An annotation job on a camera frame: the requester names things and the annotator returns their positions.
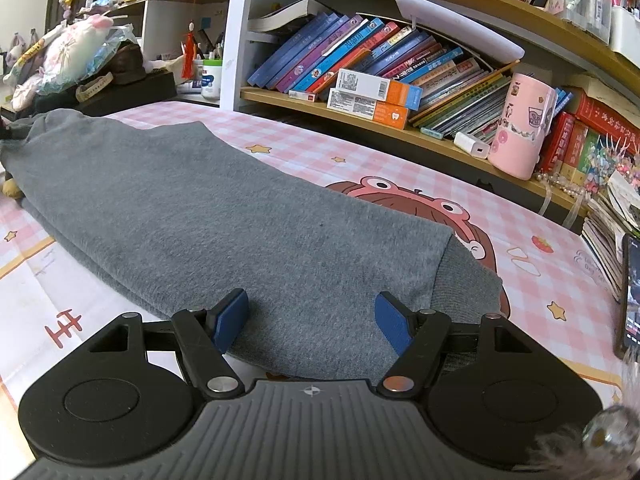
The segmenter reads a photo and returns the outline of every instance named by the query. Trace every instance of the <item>folded gray cloth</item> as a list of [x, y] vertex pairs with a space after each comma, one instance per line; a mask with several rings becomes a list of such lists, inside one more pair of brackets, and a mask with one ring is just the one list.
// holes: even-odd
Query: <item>folded gray cloth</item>
[[377, 381], [397, 357], [374, 320], [381, 290], [459, 322], [499, 310], [500, 279], [449, 227], [287, 175], [201, 123], [54, 110], [14, 138], [0, 160], [23, 205], [76, 259], [163, 317], [244, 288], [230, 353], [272, 372]]

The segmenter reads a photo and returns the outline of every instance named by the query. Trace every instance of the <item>pink checkered tablecloth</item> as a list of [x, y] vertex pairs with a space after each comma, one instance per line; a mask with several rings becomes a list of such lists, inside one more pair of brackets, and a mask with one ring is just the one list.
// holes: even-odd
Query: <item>pink checkered tablecloth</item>
[[[201, 121], [242, 152], [319, 186], [364, 200], [382, 192], [403, 210], [436, 210], [502, 278], [510, 319], [590, 380], [605, 404], [619, 395], [620, 362], [612, 353], [616, 303], [577, 235], [455, 178], [296, 126], [181, 102], [113, 118], [141, 129]], [[0, 230], [0, 464], [14, 464], [6, 476], [0, 465], [4, 480], [30, 460], [15, 421], [25, 389], [113, 317], [143, 311], [82, 268], [5, 197]]]

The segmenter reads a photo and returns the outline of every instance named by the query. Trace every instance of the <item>pink mug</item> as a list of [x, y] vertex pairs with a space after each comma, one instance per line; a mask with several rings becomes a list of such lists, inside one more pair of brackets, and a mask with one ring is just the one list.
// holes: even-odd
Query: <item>pink mug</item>
[[511, 176], [529, 180], [551, 126], [557, 97], [556, 91], [542, 81], [514, 74], [489, 162]]

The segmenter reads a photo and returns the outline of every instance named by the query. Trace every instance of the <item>red tassel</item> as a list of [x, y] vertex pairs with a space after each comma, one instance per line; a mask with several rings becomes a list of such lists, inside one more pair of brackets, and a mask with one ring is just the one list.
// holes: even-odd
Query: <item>red tassel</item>
[[184, 65], [182, 66], [182, 78], [191, 79], [193, 77], [193, 60], [196, 57], [196, 43], [193, 39], [193, 22], [189, 24], [187, 43], [184, 46]]

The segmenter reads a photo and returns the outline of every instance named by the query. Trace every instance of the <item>pen holder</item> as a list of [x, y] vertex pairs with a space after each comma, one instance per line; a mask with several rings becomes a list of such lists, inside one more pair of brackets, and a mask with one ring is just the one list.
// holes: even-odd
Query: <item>pen holder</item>
[[564, 0], [564, 9], [556, 14], [558, 18], [609, 44], [611, 0], [579, 0], [573, 9], [568, 8], [569, 2]]
[[551, 126], [557, 98], [551, 86], [514, 74], [489, 150], [489, 162], [511, 176], [529, 180]]

